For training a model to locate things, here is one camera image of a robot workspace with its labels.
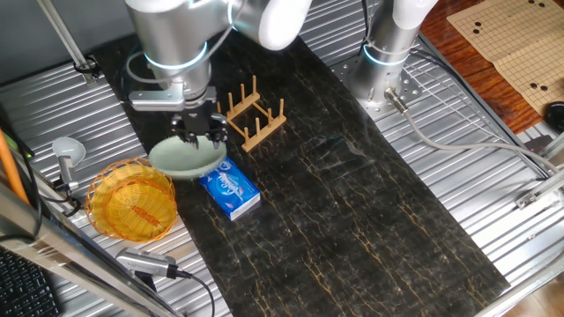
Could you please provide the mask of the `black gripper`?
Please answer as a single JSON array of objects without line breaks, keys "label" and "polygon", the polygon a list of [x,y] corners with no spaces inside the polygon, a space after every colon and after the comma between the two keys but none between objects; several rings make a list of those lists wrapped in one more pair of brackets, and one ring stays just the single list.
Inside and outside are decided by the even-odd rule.
[{"label": "black gripper", "polygon": [[214,86],[207,86],[197,99],[187,100],[185,108],[171,119],[171,132],[184,143],[199,148],[194,132],[207,132],[213,148],[217,150],[227,140],[227,118],[216,113],[217,92]]}]

